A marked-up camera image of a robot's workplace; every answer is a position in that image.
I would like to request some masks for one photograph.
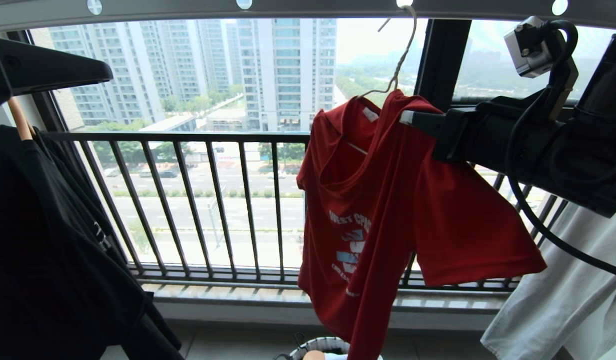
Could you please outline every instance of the wire hanger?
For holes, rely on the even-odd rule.
[[[412,15],[412,20],[413,20],[413,25],[412,25],[412,33],[410,34],[410,39],[408,40],[408,45],[406,46],[406,51],[403,52],[403,55],[401,55],[401,59],[399,59],[399,63],[397,63],[397,68],[394,71],[394,75],[392,76],[392,79],[390,79],[390,82],[388,83],[388,88],[386,88],[384,91],[382,90],[376,90],[376,89],[372,89],[366,93],[364,93],[363,95],[359,96],[359,98],[363,98],[364,96],[367,96],[373,92],[378,92],[378,93],[386,93],[390,91],[390,88],[392,87],[392,84],[394,82],[394,90],[397,89],[397,86],[399,85],[399,71],[401,70],[401,66],[403,65],[403,63],[406,61],[406,55],[408,55],[408,51],[410,51],[410,46],[412,45],[412,41],[415,38],[415,32],[417,30],[417,13],[415,12],[415,9],[410,6],[410,5],[402,5],[400,6],[400,8],[407,10],[408,12],[410,12],[410,14]],[[379,30],[377,30],[377,32],[380,32],[387,24],[388,21],[390,21],[390,17],[386,19],[386,21],[383,23],[383,25],[381,25],[381,27],[379,27]]]

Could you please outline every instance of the hazy sky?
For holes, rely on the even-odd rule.
[[[365,54],[387,54],[404,50],[412,31],[412,19],[392,19],[386,27],[377,32],[385,19],[346,19],[337,23],[337,63],[348,64],[355,57]],[[507,54],[503,36],[517,24],[515,21],[474,20],[470,27],[471,50],[497,51]],[[421,56],[420,51],[426,37],[427,19],[417,21],[415,47],[410,56]],[[616,30],[578,27],[578,44],[574,58],[600,59]]]

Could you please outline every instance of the rooftop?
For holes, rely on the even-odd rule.
[[[146,126],[145,128],[139,130],[139,131],[145,131],[145,132],[166,132],[168,130],[172,130],[173,128],[182,125],[184,123],[187,123],[188,121],[193,121],[194,120],[194,115],[190,114],[190,113],[184,113],[182,115],[177,115],[177,116],[173,116],[173,117],[169,117],[167,119],[164,119],[162,121],[159,121],[158,123],[153,123],[152,125]]]

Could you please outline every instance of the floor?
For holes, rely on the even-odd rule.
[[[330,335],[326,330],[280,328],[253,324],[216,324],[172,326],[181,342],[181,354],[189,360],[271,360],[279,353],[289,353],[294,345],[293,333],[306,339]],[[494,360],[479,342],[479,333],[419,333],[390,331],[382,356],[385,360]],[[102,360],[126,360],[120,346],[109,347]]]

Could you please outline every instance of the shirt sleeve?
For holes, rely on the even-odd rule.
[[[511,278],[546,268],[518,212],[468,164],[424,156],[415,188],[415,248],[426,285]]]

